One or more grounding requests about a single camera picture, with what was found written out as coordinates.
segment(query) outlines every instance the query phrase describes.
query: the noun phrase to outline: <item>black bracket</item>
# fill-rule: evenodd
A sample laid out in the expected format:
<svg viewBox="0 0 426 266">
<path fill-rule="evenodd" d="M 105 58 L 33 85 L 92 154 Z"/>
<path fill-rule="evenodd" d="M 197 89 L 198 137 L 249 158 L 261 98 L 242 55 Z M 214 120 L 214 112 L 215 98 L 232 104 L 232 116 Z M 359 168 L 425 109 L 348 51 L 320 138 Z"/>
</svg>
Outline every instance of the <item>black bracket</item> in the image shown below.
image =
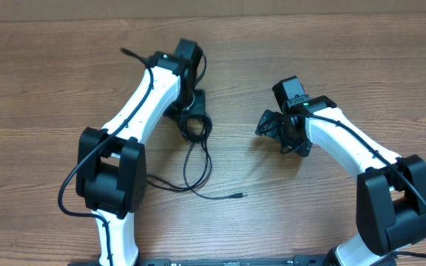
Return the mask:
<svg viewBox="0 0 426 266">
<path fill-rule="evenodd" d="M 166 110 L 169 117 L 180 116 L 184 110 L 192 107 L 197 80 L 197 68 L 203 56 L 202 49 L 194 41 L 181 39 L 173 55 L 155 52 L 149 56 L 147 63 L 150 67 L 169 69 L 174 75 L 180 76 L 180 94 L 177 100 Z"/>
<path fill-rule="evenodd" d="M 172 107 L 169 107 L 164 113 L 164 116 L 167 116 L 168 118 L 172 119 L 175 122 L 179 122 L 182 115 L 189 115 L 189 116 L 201 116 L 206 113 L 206 99 L 205 99 L 205 91 L 202 89 L 196 89 L 193 91 L 195 99 L 193 101 L 193 104 L 186 109 L 184 109 L 182 112 L 179 112 L 176 109 L 173 109 Z"/>
<path fill-rule="evenodd" d="M 293 114 L 312 114 L 337 105 L 326 96 L 310 98 L 305 94 L 297 76 L 286 78 L 272 87 L 282 113 L 265 110 L 257 124 L 256 134 L 266 135 L 281 142 L 280 152 L 295 152 L 302 157 L 310 153 L 312 142 L 307 138 L 305 118 Z"/>
<path fill-rule="evenodd" d="M 78 144 L 78 162 L 107 136 L 106 130 L 86 128 Z M 101 161 L 113 152 L 120 155 L 119 166 Z M 111 212 L 119 219 L 139 208 L 146 186 L 146 152 L 144 144 L 134 137 L 128 140 L 114 137 L 108 147 L 91 156 L 77 173 L 76 191 L 85 199 L 85 206 Z"/>
<path fill-rule="evenodd" d="M 426 163 L 417 155 L 394 164 L 426 201 Z M 389 187 L 404 191 L 392 200 Z M 356 225 L 370 251 L 384 256 L 426 238 L 426 208 L 389 167 L 368 168 L 357 179 Z"/>
</svg>

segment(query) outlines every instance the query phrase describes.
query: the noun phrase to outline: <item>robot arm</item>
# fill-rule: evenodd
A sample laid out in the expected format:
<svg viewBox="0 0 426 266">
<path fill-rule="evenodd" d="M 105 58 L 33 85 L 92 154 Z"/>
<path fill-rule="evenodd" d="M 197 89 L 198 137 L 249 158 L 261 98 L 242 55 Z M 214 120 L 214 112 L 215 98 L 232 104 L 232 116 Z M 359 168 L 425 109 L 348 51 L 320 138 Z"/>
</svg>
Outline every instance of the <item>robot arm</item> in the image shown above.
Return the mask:
<svg viewBox="0 0 426 266">
<path fill-rule="evenodd" d="M 167 107 L 177 100 L 180 94 L 180 77 L 172 74 L 171 70 L 157 66 L 152 68 L 152 74 L 154 75 L 154 89 L 150 92 L 149 97 L 143 103 L 142 107 L 130 120 L 128 126 L 117 134 L 117 137 L 120 139 L 128 140 L 134 137 L 138 140 L 138 143 L 146 144 L 160 116 Z M 141 84 L 126 105 L 110 122 L 103 126 L 103 129 L 108 130 L 107 134 L 115 131 L 140 103 L 149 87 L 149 81 L 149 72 L 146 69 Z M 111 155 L 117 158 L 120 157 L 116 153 L 112 153 Z M 135 214 L 128 212 L 123 219 L 119 219 L 109 211 L 98 209 L 92 210 L 92 212 L 103 216 L 109 223 L 109 235 L 111 237 L 112 250 L 114 251 L 112 253 L 114 265 L 134 265 L 138 257 L 138 247 L 135 244 L 134 236 Z M 99 263 L 100 265 L 109 265 L 106 231 L 101 220 L 97 219 L 96 222 L 101 244 Z"/>
<path fill-rule="evenodd" d="M 134 220 L 146 190 L 144 145 L 161 115 L 177 120 L 195 107 L 195 95 L 203 95 L 194 92 L 196 69 L 202 55 L 195 42 L 183 39 L 174 55 L 156 52 L 149 57 L 147 63 L 154 79 L 149 96 L 112 143 L 78 170 L 77 194 L 85 199 L 92 213 L 102 216 L 109 224 L 112 254 L 108 254 L 104 223 L 97 219 L 101 256 L 98 262 L 92 263 L 110 265 L 111 259 L 116 266 L 133 266 L 138 260 Z M 102 130 L 85 129 L 80 136 L 79 162 L 130 116 L 149 89 L 150 80 L 146 69 L 133 96 Z M 109 156 L 117 157 L 119 166 L 101 161 L 101 157 Z"/>
<path fill-rule="evenodd" d="M 280 81 L 272 90 L 282 113 L 266 110 L 256 134 L 279 140 L 282 153 L 294 151 L 303 157 L 308 156 L 312 144 L 317 144 L 357 183 L 359 233 L 322 256 L 322 264 L 317 265 L 384 265 L 391 263 L 388 255 L 395 250 L 426 238 L 426 208 L 375 154 L 396 166 L 426 202 L 426 164 L 421 158 L 416 155 L 401 158 L 377 144 L 355 127 L 332 100 L 326 96 L 310 99 L 295 76 Z M 355 132 L 373 152 L 345 127 Z M 405 196 L 392 201 L 393 189 L 405 191 Z M 305 260 L 300 265 L 308 264 L 307 256 L 300 259 Z"/>
</svg>

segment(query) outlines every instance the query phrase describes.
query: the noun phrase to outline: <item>robotic arm link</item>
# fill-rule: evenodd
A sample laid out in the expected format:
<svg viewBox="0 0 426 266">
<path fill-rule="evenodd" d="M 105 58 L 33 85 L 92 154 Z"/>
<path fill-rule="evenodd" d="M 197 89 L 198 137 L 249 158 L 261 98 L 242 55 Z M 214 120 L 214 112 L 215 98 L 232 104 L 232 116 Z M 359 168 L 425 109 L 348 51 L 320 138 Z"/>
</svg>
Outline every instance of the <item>robotic arm link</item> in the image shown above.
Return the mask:
<svg viewBox="0 0 426 266">
<path fill-rule="evenodd" d="M 82 265 L 387 266 L 396 264 L 396 250 L 426 238 L 424 160 L 416 155 L 402 158 L 374 142 L 344 116 L 335 102 L 326 96 L 307 95 L 294 76 L 272 88 L 281 112 L 266 110 L 256 134 L 280 141 L 282 153 L 295 152 L 302 157 L 307 157 L 312 145 L 317 144 L 343 166 L 357 184 L 357 235 L 326 255 L 256 260 L 140 260 L 134 218 L 147 185 L 144 145 L 161 115 L 178 122 L 185 114 L 205 112 L 204 92 L 195 90 L 202 55 L 195 42 L 184 39 L 174 55 L 156 52 L 148 58 L 143 80 L 125 107 L 101 130 L 87 128 L 81 135 L 76 191 L 85 199 L 92 216 L 104 219 L 97 219 L 101 256 L 96 262 Z M 101 149 L 100 143 L 107 139 L 109 143 Z M 119 158 L 119 166 L 101 162 L 101 157 L 109 156 Z M 393 201 L 392 190 L 404 191 L 405 195 Z"/>
</svg>

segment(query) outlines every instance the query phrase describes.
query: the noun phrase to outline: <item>table surface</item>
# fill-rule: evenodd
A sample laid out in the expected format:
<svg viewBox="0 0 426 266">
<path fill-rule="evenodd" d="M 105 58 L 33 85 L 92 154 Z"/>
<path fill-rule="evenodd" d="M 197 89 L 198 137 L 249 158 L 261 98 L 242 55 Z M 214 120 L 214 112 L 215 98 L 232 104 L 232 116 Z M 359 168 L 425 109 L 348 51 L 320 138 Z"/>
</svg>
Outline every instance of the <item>table surface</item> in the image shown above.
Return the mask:
<svg viewBox="0 0 426 266">
<path fill-rule="evenodd" d="M 111 119 L 141 79 L 143 67 L 119 48 L 173 52 L 182 37 L 209 59 L 199 87 L 214 172 L 201 192 L 249 197 L 149 188 L 136 213 L 143 258 L 326 253 L 356 233 L 356 186 L 341 166 L 318 146 L 306 158 L 281 155 L 254 134 L 265 109 L 278 111 L 271 87 L 283 78 L 297 75 L 378 143 L 426 160 L 426 13 L 0 24 L 0 265 L 98 256 L 95 220 L 63 215 L 58 190 L 80 133 Z M 146 146 L 148 171 L 182 184 L 187 149 L 163 118 Z M 196 149 L 189 176 L 202 167 Z M 73 184 L 64 201 L 86 211 Z M 412 248 L 426 252 L 426 240 Z"/>
</svg>

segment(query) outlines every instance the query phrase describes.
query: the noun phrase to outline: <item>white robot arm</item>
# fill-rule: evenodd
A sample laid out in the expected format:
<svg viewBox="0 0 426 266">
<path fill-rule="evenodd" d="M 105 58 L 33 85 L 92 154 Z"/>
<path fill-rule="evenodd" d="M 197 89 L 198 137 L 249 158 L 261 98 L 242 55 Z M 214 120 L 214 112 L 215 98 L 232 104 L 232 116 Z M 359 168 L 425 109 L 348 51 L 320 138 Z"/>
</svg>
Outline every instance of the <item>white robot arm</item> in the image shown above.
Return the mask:
<svg viewBox="0 0 426 266">
<path fill-rule="evenodd" d="M 171 70 L 159 66 L 152 68 L 154 75 L 154 89 L 143 103 L 142 107 L 130 120 L 128 126 L 122 129 L 116 136 L 128 140 L 135 137 L 139 143 L 146 144 L 152 130 L 166 111 L 180 94 L 180 77 L 172 74 Z M 143 80 L 134 95 L 128 100 L 122 110 L 110 122 L 103 126 L 107 129 L 107 134 L 115 131 L 123 121 L 131 114 L 132 110 L 141 102 L 149 86 L 149 72 L 144 72 Z M 93 213 L 99 214 L 109 223 L 109 235 L 111 237 L 112 260 L 114 265 L 133 266 L 138 258 L 138 247 L 134 240 L 134 213 L 128 212 L 123 219 L 117 218 L 115 214 L 108 211 L 96 210 Z M 100 265 L 109 265 L 106 233 L 103 222 L 96 220 L 100 235 L 101 255 Z"/>
<path fill-rule="evenodd" d="M 282 113 L 266 110 L 256 134 L 279 140 L 282 153 L 287 149 L 303 157 L 317 144 L 357 184 L 359 233 L 327 256 L 314 257 L 313 261 L 322 261 L 316 265 L 393 265 L 395 250 L 426 238 L 426 164 L 421 158 L 401 158 L 374 142 L 332 100 L 310 99 L 295 76 L 272 90 Z M 394 188 L 405 191 L 405 196 L 392 201 Z M 300 259 L 304 260 L 300 265 L 308 264 L 307 256 Z"/>
</svg>

